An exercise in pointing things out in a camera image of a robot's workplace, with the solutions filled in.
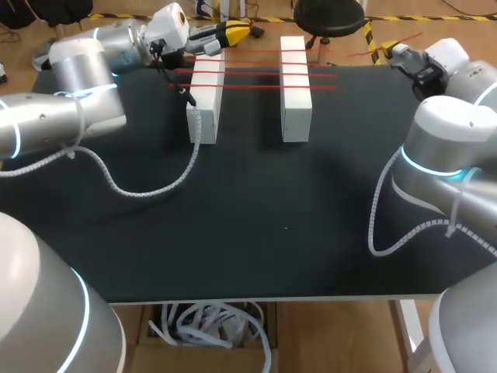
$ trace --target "black table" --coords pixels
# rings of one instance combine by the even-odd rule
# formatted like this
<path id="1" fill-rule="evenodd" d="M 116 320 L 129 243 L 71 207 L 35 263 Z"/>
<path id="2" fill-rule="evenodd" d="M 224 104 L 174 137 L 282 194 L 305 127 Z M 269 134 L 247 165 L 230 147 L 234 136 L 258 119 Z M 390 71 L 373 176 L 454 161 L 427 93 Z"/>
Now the black table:
<path id="1" fill-rule="evenodd" d="M 1 180 L 0 211 L 31 227 L 113 303 L 430 294 L 492 263 L 464 235 L 444 238 L 443 228 L 388 257 L 370 255 L 374 186 L 418 103 L 390 68 L 324 69 L 337 74 L 329 83 L 338 88 L 312 92 L 308 143 L 281 141 L 279 90 L 225 89 L 217 144 L 201 148 L 186 183 L 167 197 L 116 195 L 78 154 Z M 172 182 L 192 148 L 185 103 L 156 71 L 117 83 L 128 125 L 84 145 L 127 190 Z M 226 83 L 278 84 L 278 77 L 227 75 Z M 52 74 L 41 73 L 34 90 L 56 91 Z M 377 248 L 434 217 L 398 197 L 388 180 Z"/>

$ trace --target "black stool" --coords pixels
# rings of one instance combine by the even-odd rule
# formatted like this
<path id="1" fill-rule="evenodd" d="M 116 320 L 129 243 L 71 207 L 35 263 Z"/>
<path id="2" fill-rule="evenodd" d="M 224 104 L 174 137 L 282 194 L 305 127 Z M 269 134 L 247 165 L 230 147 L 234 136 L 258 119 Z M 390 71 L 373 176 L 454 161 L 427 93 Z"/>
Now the black stool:
<path id="1" fill-rule="evenodd" d="M 306 49 L 321 37 L 318 63 L 324 64 L 329 38 L 346 37 L 364 26 L 364 10 L 356 0 L 299 0 L 294 19 L 303 31 L 313 35 Z"/>

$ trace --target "yellow black caution tape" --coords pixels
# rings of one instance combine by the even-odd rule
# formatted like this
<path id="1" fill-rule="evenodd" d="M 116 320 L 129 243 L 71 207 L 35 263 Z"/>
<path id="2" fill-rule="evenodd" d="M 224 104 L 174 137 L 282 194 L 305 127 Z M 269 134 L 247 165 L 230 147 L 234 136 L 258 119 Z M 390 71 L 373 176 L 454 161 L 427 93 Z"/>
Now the yellow black caution tape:
<path id="1" fill-rule="evenodd" d="M 89 18 L 93 21 L 102 18 L 135 18 L 143 21 L 151 19 L 149 16 L 137 16 L 134 14 L 112 14 L 112 13 L 92 13 Z M 218 21 L 204 16 L 187 17 L 188 20 L 193 21 Z M 253 22 L 261 23 L 294 23 L 293 18 L 280 18 L 280 17 L 257 17 L 250 19 Z M 369 21 L 497 21 L 497 16 L 371 16 L 364 19 Z"/>
<path id="2" fill-rule="evenodd" d="M 497 16 L 381 16 L 369 21 L 497 21 Z"/>
<path id="3" fill-rule="evenodd" d="M 363 27 L 364 35 L 366 36 L 367 49 L 371 52 L 371 60 L 375 66 L 381 64 L 380 55 L 378 54 L 378 49 L 376 48 L 376 43 L 373 39 L 373 33 L 371 32 L 371 21 L 366 22 Z"/>

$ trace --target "red string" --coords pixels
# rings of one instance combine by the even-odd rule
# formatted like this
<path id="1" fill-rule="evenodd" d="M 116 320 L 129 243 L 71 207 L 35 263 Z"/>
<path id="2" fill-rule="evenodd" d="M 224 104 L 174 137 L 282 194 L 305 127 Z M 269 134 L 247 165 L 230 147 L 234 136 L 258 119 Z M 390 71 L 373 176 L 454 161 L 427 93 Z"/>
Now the red string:
<path id="1" fill-rule="evenodd" d="M 415 37 L 418 37 L 422 35 L 422 33 L 415 33 L 414 35 L 411 35 L 409 37 L 405 37 L 403 39 L 400 39 L 398 43 L 404 43 L 405 41 L 414 39 Z M 246 54 L 246 53 L 280 53 L 280 52 L 319 52 L 319 49 L 291 49 L 288 51 L 282 51 L 281 49 L 267 49 L 267 50 L 251 50 L 251 49 L 243 49 L 243 48 L 227 48 L 224 50 L 225 53 L 227 54 Z M 322 53 L 328 53 L 328 54 L 334 54 L 333 51 L 322 51 Z M 371 54 L 371 51 L 368 52 L 359 52 L 359 53 L 351 53 L 351 54 L 346 54 L 343 56 L 336 56 L 336 57 L 358 57 L 358 56 L 366 56 L 368 54 Z"/>
<path id="2" fill-rule="evenodd" d="M 180 87 L 212 87 L 212 88 L 233 88 L 233 89 L 282 89 L 282 88 L 307 88 L 307 89 L 335 89 L 334 85 L 252 85 L 252 84 L 178 84 Z"/>
<path id="3" fill-rule="evenodd" d="M 252 50 L 252 49 L 243 49 L 243 48 L 228 48 L 224 50 L 225 53 L 228 54 L 245 54 L 245 53 L 280 53 L 280 52 L 319 52 L 318 49 L 289 49 L 282 51 L 281 49 L 261 49 L 261 50 Z M 322 51 L 322 53 L 333 54 L 333 51 Z"/>
<path id="4" fill-rule="evenodd" d="M 200 74 L 225 74 L 225 75 L 268 75 L 268 76 L 281 76 L 281 75 L 304 75 L 304 76 L 320 76 L 326 78 L 334 78 L 335 74 L 317 74 L 304 72 L 268 72 L 268 71 L 208 71 L 208 70 L 190 70 L 188 68 L 177 68 L 177 72 L 184 72 L 187 74 L 200 73 Z"/>
<path id="5" fill-rule="evenodd" d="M 187 61 L 200 61 L 200 62 L 231 62 L 232 64 L 267 64 L 267 65 L 282 65 L 282 62 L 278 61 L 250 61 L 250 60 L 210 60 L 208 58 L 187 58 Z M 304 66 L 322 66 L 329 67 L 328 64 L 309 64 L 305 62 L 285 62 L 284 64 L 298 64 Z"/>

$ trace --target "white foam block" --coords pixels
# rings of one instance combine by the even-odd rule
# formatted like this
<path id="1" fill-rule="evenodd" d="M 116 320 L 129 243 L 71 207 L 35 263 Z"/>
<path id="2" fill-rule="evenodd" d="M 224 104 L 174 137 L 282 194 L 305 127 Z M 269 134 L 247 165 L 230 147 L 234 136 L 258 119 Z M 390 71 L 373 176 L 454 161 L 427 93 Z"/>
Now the white foam block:
<path id="1" fill-rule="evenodd" d="M 308 67 L 305 64 L 285 64 L 288 62 L 307 63 L 304 37 L 281 37 L 280 72 L 305 75 L 281 75 L 283 86 L 302 88 L 281 89 L 281 130 L 285 142 L 306 142 L 309 140 L 312 118 L 311 90 L 309 88 Z"/>
<path id="2" fill-rule="evenodd" d="M 224 53 L 217 56 L 202 56 L 202 59 L 210 61 L 196 61 L 192 84 L 223 85 L 225 65 Z M 197 71 L 215 71 L 206 73 Z M 202 144 L 215 144 L 217 138 L 217 127 L 219 126 L 219 113 L 221 111 L 222 87 L 192 87 L 190 92 L 196 100 L 196 108 L 202 117 Z M 186 117 L 188 119 L 189 138 L 195 141 L 196 121 L 193 108 L 190 104 L 186 106 Z"/>

